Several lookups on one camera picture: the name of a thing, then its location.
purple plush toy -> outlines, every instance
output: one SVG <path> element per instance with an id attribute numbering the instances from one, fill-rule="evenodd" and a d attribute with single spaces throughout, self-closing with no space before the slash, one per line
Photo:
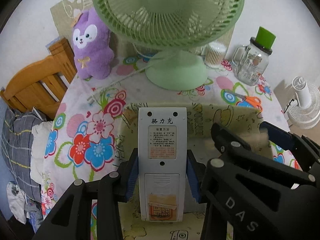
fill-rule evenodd
<path id="1" fill-rule="evenodd" d="M 110 73 L 114 53 L 109 47 L 110 30 L 94 7 L 84 11 L 73 27 L 73 51 L 78 75 L 82 79 L 104 79 Z"/>

glass mason jar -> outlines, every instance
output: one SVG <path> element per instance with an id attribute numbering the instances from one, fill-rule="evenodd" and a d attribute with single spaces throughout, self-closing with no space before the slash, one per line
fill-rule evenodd
<path id="1" fill-rule="evenodd" d="M 240 49 L 243 49 L 243 52 L 240 60 L 236 60 Z M 249 86 L 256 85 L 268 66 L 271 53 L 272 49 L 263 47 L 252 37 L 249 45 L 239 46 L 232 56 L 235 76 Z"/>

plaid bedding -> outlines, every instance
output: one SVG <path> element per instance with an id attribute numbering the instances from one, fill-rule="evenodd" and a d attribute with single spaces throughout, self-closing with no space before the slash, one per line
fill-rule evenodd
<path id="1" fill-rule="evenodd" d="M 31 129 L 42 120 L 36 110 L 21 113 L 8 108 L 5 113 L 1 136 L 2 155 L 5 163 L 15 177 L 19 187 L 26 195 L 41 202 L 40 185 L 30 178 L 31 146 L 33 135 Z"/>

scissors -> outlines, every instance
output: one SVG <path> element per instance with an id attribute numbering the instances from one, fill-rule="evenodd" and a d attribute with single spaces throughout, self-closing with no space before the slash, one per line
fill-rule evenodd
<path id="1" fill-rule="evenodd" d="M 229 89 L 226 89 L 225 91 L 230 93 L 231 95 L 234 95 L 234 96 L 236 96 L 238 98 L 241 98 L 243 101 L 246 101 L 247 103 L 249 103 L 250 105 L 252 105 L 255 108 L 258 108 L 262 112 L 262 106 L 261 106 L 261 99 L 260 98 L 240 95 L 240 94 L 238 94 L 236 92 L 233 92 L 233 91 L 231 91 Z"/>

electric fan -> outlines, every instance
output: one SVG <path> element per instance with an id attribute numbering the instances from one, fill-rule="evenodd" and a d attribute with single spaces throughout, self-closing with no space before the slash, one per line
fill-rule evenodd
<path id="1" fill-rule="evenodd" d="M 320 91 L 303 77 L 295 77 L 292 87 L 298 104 L 288 111 L 290 121 L 302 129 L 314 127 L 320 120 Z"/>
<path id="2" fill-rule="evenodd" d="M 183 49 L 216 40 L 238 20 L 244 0 L 93 0 L 106 25 L 130 42 L 161 50 L 146 69 L 151 82 L 191 90 L 208 74 L 201 57 Z"/>

